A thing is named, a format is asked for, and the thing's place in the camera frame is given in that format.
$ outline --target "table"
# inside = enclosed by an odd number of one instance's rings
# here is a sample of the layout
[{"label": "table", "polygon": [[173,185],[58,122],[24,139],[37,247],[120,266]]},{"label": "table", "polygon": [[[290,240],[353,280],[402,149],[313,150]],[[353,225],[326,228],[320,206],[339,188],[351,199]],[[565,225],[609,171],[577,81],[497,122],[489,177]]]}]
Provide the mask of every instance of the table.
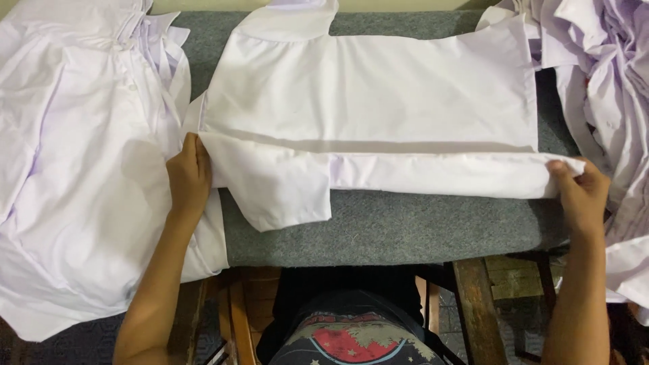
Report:
[{"label": "table", "polygon": [[[338,14],[332,35],[384,34],[420,39],[473,31],[480,10]],[[231,30],[244,12],[185,12],[183,46],[192,99],[207,89]],[[539,150],[577,155],[552,70],[537,73]],[[231,266],[392,265],[446,262],[554,247],[566,240],[559,203],[449,195],[332,190],[332,219],[259,233],[227,189],[220,189]]]}]

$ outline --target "black t-shirt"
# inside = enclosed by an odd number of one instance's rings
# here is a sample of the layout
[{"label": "black t-shirt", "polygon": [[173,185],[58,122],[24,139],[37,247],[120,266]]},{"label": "black t-shirt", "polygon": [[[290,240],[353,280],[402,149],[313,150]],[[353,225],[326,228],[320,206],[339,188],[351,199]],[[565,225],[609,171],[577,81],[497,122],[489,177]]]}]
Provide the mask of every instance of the black t-shirt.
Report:
[{"label": "black t-shirt", "polygon": [[292,328],[270,365],[446,363],[424,344],[424,329],[415,320],[384,298],[361,290],[314,299]]}]

